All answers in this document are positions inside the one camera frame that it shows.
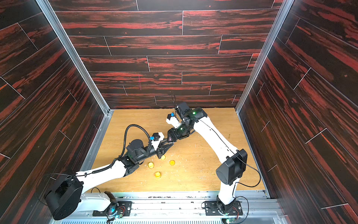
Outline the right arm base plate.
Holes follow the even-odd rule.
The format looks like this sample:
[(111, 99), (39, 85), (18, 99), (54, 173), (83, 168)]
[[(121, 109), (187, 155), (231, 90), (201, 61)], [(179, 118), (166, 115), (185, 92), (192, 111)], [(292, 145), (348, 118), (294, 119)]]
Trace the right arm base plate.
[(216, 200), (204, 201), (201, 204), (206, 216), (242, 216), (243, 211), (240, 201), (234, 200), (229, 205), (218, 206)]

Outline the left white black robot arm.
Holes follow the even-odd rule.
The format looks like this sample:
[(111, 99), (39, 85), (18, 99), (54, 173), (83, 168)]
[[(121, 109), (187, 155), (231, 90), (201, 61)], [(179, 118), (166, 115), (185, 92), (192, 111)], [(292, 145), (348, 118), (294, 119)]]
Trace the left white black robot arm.
[(124, 210), (108, 191), (86, 196), (85, 192), (113, 179), (132, 174), (145, 159), (162, 156), (173, 146), (167, 140), (152, 141), (147, 147), (139, 139), (127, 146), (127, 152), (106, 166), (58, 177), (45, 193), (44, 199), (54, 220), (61, 220), (80, 211), (102, 212), (105, 216), (116, 216)]

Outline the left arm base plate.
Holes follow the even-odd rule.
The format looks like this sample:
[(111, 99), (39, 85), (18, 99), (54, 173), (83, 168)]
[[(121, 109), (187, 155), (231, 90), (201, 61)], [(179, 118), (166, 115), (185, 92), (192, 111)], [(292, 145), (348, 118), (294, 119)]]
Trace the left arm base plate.
[(132, 201), (111, 202), (104, 211), (93, 211), (94, 217), (116, 217), (129, 216), (131, 213)]

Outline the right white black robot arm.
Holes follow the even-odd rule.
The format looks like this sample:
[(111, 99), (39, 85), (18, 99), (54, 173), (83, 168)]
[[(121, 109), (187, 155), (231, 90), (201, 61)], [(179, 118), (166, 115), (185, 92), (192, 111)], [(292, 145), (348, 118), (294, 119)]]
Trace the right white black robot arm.
[(233, 193), (236, 189), (234, 182), (239, 181), (246, 170), (247, 152), (238, 150), (218, 131), (207, 113), (200, 107), (190, 109), (183, 102), (175, 107), (179, 120), (174, 113), (167, 116), (166, 122), (173, 126), (167, 133), (168, 142), (176, 142), (188, 137), (192, 130), (199, 133), (213, 149), (222, 163), (216, 169), (216, 174), (221, 181), (220, 192), (217, 196), (217, 205), (224, 209), (233, 205)]

